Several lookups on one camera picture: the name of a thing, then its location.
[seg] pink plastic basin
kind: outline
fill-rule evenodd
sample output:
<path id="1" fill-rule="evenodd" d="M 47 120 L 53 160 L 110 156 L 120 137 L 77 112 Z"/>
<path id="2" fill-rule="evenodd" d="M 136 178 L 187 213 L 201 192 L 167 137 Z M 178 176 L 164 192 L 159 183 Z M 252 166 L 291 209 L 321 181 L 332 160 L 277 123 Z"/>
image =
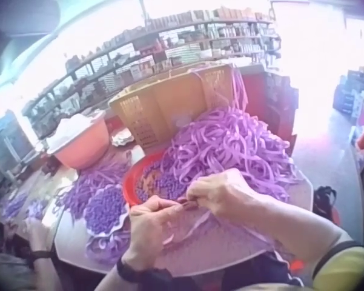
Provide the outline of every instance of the pink plastic basin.
<path id="1" fill-rule="evenodd" d="M 76 170 L 93 165 L 105 154 L 110 144 L 104 115 L 95 115 L 91 126 L 48 154 L 55 155 L 63 165 Z"/>

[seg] hand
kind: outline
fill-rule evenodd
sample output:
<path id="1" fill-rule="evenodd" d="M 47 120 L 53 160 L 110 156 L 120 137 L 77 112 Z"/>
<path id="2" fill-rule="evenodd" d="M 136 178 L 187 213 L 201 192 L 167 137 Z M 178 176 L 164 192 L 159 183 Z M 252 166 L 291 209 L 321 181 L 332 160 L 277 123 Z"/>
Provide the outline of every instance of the hand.
<path id="1" fill-rule="evenodd" d="M 254 206 L 266 195 L 255 192 L 238 169 L 229 169 L 193 181 L 187 189 L 187 200 L 197 201 L 221 218 L 245 224 L 248 215 L 254 215 Z"/>
<path id="2" fill-rule="evenodd" d="M 47 249 L 47 237 L 50 229 L 35 218 L 27 218 L 25 221 L 25 234 L 28 236 L 33 252 Z"/>
<path id="3" fill-rule="evenodd" d="M 131 243 L 122 262 L 136 271 L 152 268 L 163 249 L 163 225 L 175 219 L 182 210 L 178 202 L 158 196 L 133 206 L 129 213 Z"/>

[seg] yellow shirt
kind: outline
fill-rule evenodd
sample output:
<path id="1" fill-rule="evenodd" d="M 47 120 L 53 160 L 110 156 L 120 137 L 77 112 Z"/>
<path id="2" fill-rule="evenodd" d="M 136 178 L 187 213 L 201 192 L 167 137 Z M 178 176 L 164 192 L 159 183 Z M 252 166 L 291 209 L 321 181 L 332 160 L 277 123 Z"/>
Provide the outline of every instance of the yellow shirt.
<path id="1" fill-rule="evenodd" d="M 250 290 L 354 290 L 364 278 L 364 247 L 346 241 L 333 247 L 316 265 L 313 288 L 286 284 L 257 284 L 239 289 Z"/>

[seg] yellow plastic basket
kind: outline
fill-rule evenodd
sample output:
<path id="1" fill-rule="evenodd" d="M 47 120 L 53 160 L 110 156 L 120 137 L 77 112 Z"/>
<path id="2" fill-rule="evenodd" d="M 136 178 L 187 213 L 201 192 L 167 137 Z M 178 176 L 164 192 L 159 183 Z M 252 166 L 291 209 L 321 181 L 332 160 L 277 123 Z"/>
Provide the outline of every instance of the yellow plastic basket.
<path id="1" fill-rule="evenodd" d="M 171 140 L 201 113 L 233 100 L 229 65 L 195 64 L 127 87 L 109 105 L 143 148 Z"/>

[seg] yellow sleeve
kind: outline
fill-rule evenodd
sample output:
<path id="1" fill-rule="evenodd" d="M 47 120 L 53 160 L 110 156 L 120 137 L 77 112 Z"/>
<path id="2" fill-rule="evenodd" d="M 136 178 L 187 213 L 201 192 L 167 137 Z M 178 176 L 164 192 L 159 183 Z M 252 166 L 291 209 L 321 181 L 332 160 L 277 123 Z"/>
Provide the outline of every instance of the yellow sleeve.
<path id="1" fill-rule="evenodd" d="M 353 241 L 342 242 L 318 263 L 313 287 L 318 291 L 354 290 L 364 277 L 364 247 Z"/>

